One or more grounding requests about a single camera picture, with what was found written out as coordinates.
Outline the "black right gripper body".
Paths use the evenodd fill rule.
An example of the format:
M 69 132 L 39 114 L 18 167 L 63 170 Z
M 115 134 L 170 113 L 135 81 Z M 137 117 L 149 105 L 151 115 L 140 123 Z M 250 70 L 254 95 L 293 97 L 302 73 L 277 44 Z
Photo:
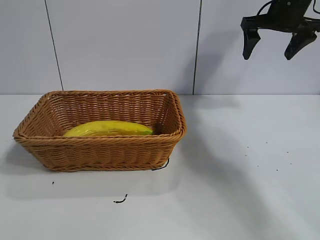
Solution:
M 258 12 L 254 16 L 243 17 L 243 31 L 267 29 L 285 33 L 297 33 L 302 30 L 318 30 L 318 20 L 305 17 L 310 0 L 271 0 L 267 3 L 267 13 Z

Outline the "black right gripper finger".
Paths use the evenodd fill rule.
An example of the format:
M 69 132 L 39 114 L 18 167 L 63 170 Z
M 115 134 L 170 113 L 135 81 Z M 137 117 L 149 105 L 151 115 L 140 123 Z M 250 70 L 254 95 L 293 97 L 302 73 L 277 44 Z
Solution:
M 258 29 L 246 29 L 243 30 L 243 58 L 248 60 L 253 52 L 253 49 L 257 43 L 261 40 L 261 37 L 258 33 Z
M 314 31 L 301 31 L 293 33 L 292 38 L 284 52 L 285 58 L 291 60 L 300 50 L 317 39 Z

